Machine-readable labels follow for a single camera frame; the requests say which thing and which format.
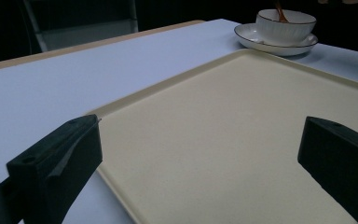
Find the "tray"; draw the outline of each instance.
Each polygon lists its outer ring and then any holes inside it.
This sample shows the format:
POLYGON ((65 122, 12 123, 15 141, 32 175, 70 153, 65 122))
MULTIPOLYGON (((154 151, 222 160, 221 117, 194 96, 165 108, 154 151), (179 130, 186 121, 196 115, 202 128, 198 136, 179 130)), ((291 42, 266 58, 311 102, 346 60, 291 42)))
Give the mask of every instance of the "tray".
POLYGON ((296 157, 306 116, 358 132, 358 83, 244 49, 90 113, 137 223, 355 223, 296 157))

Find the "tray rim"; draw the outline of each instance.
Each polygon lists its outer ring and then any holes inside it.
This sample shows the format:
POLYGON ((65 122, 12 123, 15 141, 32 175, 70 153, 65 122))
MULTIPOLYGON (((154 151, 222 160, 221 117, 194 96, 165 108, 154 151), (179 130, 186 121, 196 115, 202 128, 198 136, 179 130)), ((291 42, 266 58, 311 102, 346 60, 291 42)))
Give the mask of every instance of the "tray rim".
MULTIPOLYGON (((240 56, 247 54, 252 55, 253 57, 261 57, 268 59, 269 61, 278 62, 283 65, 299 69, 302 71, 306 71, 308 73, 312 73, 312 75, 322 77, 324 79, 328 79, 331 81, 339 82, 342 85, 349 86, 352 88, 355 88, 358 90, 358 82, 354 80, 347 79, 345 77, 338 77, 334 74, 327 73, 322 70, 318 70, 309 66, 306 66, 301 63, 296 63, 287 59, 284 59, 282 57, 271 55, 266 52, 254 50, 254 49, 239 49, 232 53, 229 53, 228 55, 225 55, 223 57, 217 58, 215 60, 209 61, 207 63, 201 64, 199 66, 193 67, 191 69, 186 70, 183 73, 180 73, 178 75, 175 75, 173 77, 169 77, 166 79, 161 80, 160 82, 150 85, 148 87, 145 87, 142 90, 135 91, 133 93, 130 93, 124 97, 121 97, 117 100, 114 100, 110 103, 107 103, 105 105, 98 106, 89 112, 87 112, 85 115, 90 114, 96 114, 99 119, 103 119, 104 116, 107 116, 111 113, 114 113, 128 105, 132 105, 138 101, 143 100, 144 98, 147 98, 155 93, 159 93, 160 91, 164 91, 168 89, 169 87, 172 87, 176 84, 179 84, 183 81, 186 81, 188 79, 191 79, 192 77, 196 77, 199 73, 206 72, 210 69, 213 69, 221 64, 230 62, 232 60, 235 60, 239 58, 240 56)), ((125 199, 125 195, 123 193, 120 193, 121 190, 115 186, 114 180, 112 178, 108 177, 108 172, 105 171, 105 167, 103 166, 103 162, 101 165, 97 168, 97 171, 99 175, 102 177, 105 184, 113 191, 117 199, 120 201, 121 205, 125 208, 126 212, 131 216, 132 220, 135 223, 143 223, 142 215, 139 211, 137 211, 136 206, 132 206, 131 202, 125 199)))
POLYGON ((95 112, 99 112, 101 116, 105 116, 107 111, 106 109, 109 110, 108 113, 112 113, 114 111, 117 111, 123 107, 125 107, 126 105, 130 105, 133 102, 136 102, 138 100, 141 100, 143 98, 146 98, 150 95, 153 95, 154 93, 157 93, 159 91, 163 91, 165 89, 168 89, 171 86, 174 86, 182 81, 185 81, 189 78, 195 77, 198 73, 201 72, 205 72, 209 69, 212 69, 220 64, 229 62, 231 60, 234 60, 240 56, 242 56, 243 54, 249 54, 252 55, 254 57, 262 57, 265 59, 268 59, 270 61, 273 62, 278 62, 281 63, 283 65, 286 65, 288 67, 292 67, 295 69, 299 69, 299 70, 303 70, 303 71, 307 71, 308 73, 312 73, 315 76, 318 77, 322 77, 328 80, 332 80, 335 82, 339 82, 342 85, 346 85, 346 86, 351 86, 353 88, 358 89, 358 81, 356 80, 351 80, 345 77, 339 77, 337 75, 334 75, 332 73, 328 73, 316 68, 312 68, 310 66, 307 66, 305 64, 302 63, 297 63, 297 62, 293 62, 290 61, 288 59, 282 58, 280 56, 276 56, 276 55, 272 55, 272 54, 268 54, 266 52, 262 52, 259 50, 255 50, 255 49, 239 49, 236 50, 232 53, 229 53, 228 55, 222 56, 220 58, 211 60, 207 63, 203 63, 201 65, 195 66, 193 68, 190 68, 188 70, 185 70, 182 73, 179 73, 177 75, 174 75, 173 77, 168 77, 166 79, 161 80, 160 82, 157 82, 155 84, 152 84, 150 86, 147 86, 141 90, 129 93, 123 97, 120 97, 116 100, 113 100, 109 103, 106 103, 104 105, 100 105, 97 106, 93 109, 91 109, 90 111, 84 113, 84 115, 89 115, 91 113, 95 113, 95 112), (115 109, 111 110, 109 107, 115 105, 115 109))

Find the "table surface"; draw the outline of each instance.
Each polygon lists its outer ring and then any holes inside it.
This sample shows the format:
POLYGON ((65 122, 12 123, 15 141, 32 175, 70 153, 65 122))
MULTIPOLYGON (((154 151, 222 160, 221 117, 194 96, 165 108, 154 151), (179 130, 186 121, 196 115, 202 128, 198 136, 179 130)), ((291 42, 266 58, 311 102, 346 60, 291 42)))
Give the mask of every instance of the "table surface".
MULTIPOLYGON (((243 49, 233 21, 191 21, 0 62, 0 181, 6 163, 73 119, 188 69, 243 49)), ((286 57, 358 82, 358 52, 317 44, 286 57)), ((95 173, 64 223, 131 223, 95 173)))

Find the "saucer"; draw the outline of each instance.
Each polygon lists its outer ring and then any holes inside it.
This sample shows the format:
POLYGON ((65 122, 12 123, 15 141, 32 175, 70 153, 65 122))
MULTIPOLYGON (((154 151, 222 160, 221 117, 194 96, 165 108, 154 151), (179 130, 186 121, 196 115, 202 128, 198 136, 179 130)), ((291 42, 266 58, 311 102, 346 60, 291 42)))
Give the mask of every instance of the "saucer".
POLYGON ((316 35, 310 34, 301 43, 291 47, 274 46, 265 44, 258 36, 255 23, 238 25, 234 29, 241 44, 248 49, 257 49, 277 56, 293 56, 310 51, 317 43, 316 35))

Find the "wooden table edge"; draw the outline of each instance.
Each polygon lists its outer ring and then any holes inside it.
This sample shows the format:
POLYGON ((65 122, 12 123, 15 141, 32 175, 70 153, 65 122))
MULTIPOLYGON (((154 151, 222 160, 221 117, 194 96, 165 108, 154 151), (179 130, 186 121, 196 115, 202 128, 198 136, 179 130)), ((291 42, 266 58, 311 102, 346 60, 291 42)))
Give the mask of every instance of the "wooden table edge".
POLYGON ((194 25, 194 24, 198 24, 198 23, 202 23, 202 22, 204 22, 204 21, 186 21, 186 22, 177 23, 177 24, 169 25, 169 26, 164 26, 164 27, 160 27, 160 28, 156 28, 156 29, 152 29, 152 30, 142 31, 142 32, 138 32, 138 33, 134 33, 134 34, 130 34, 130 35, 122 35, 122 36, 113 37, 113 38, 109 38, 109 39, 105 39, 105 40, 100 40, 100 41, 90 42, 87 44, 77 45, 77 46, 73 46, 73 47, 69 47, 69 48, 65 48, 65 49, 56 49, 56 50, 52 50, 52 51, 48 51, 48 52, 42 52, 42 53, 24 56, 24 57, 20 57, 20 58, 10 59, 10 60, 0 62, 0 69, 10 67, 10 66, 15 66, 18 64, 22 64, 22 63, 30 63, 30 62, 34 62, 34 61, 38 61, 38 60, 43 60, 46 58, 51 58, 51 57, 55 57, 55 56, 59 56, 59 55, 63 55, 63 54, 81 51, 84 49, 97 48, 97 47, 100 47, 103 45, 113 44, 113 43, 117 43, 120 41, 129 40, 129 39, 133 39, 133 38, 137 38, 137 37, 141 37, 141 36, 145 36, 145 35, 157 34, 160 32, 165 32, 165 31, 169 31, 169 30, 173 30, 173 29, 177 29, 177 28, 181 28, 181 27, 186 27, 189 25, 194 25))

